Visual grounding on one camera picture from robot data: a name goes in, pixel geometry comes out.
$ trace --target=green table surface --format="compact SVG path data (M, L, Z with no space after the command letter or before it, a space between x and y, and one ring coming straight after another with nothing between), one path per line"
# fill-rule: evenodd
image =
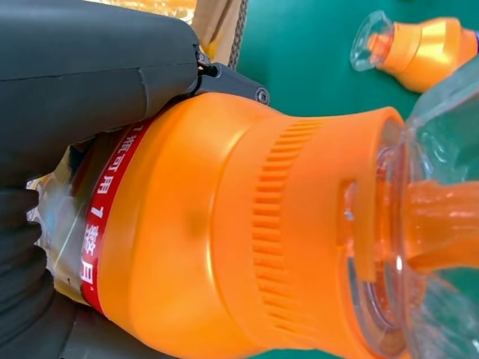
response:
M357 73L350 65L351 46L361 21L379 9L393 21L454 16L479 30L477 0L249 0L238 71L266 86L271 106L286 114L328 116L390 105L407 118L417 94L379 71ZM460 274L451 276L458 277L458 286L467 286ZM333 357L273 351L258 358Z

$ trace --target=ribbed grip texture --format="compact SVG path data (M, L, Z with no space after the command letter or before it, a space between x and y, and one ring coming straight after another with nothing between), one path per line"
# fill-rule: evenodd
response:
M274 142L258 176L252 223L254 270L268 318L278 331L307 342L314 338L314 329L301 312L286 266L281 210L286 182L295 159L322 123L320 119L298 120Z

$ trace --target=orange plastic bottle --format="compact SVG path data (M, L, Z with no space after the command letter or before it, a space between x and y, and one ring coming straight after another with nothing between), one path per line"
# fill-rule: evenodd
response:
M88 207L82 292L178 358L277 348L407 358L394 305L401 271L392 286L385 279L391 263L403 258L406 268L422 254L425 272L477 263L461 253L428 260L439 252L418 239L431 226L395 236L394 218L404 218L402 231L428 220L421 206L408 214L407 203L424 197L414 188L449 213L450 197L434 195L440 186L403 191L404 181L391 180L406 153L398 150L402 126L391 108L300 118L218 93L132 126Z
M366 17L351 52L355 70L376 67L409 90L425 92L477 54L477 35L458 19L440 17L406 24L391 22L383 11Z

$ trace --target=red label band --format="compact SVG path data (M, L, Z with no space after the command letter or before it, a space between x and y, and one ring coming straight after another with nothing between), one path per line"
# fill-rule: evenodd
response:
M133 125L119 142L98 179L86 213L79 273L82 294L91 307L102 314L98 296L98 262L108 216L125 171L151 122Z

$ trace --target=clear plastic cap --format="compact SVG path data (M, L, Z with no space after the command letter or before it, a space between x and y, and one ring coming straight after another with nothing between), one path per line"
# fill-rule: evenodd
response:
M384 11L370 13L356 34L350 54L351 64L357 71L383 64L393 38L393 23Z

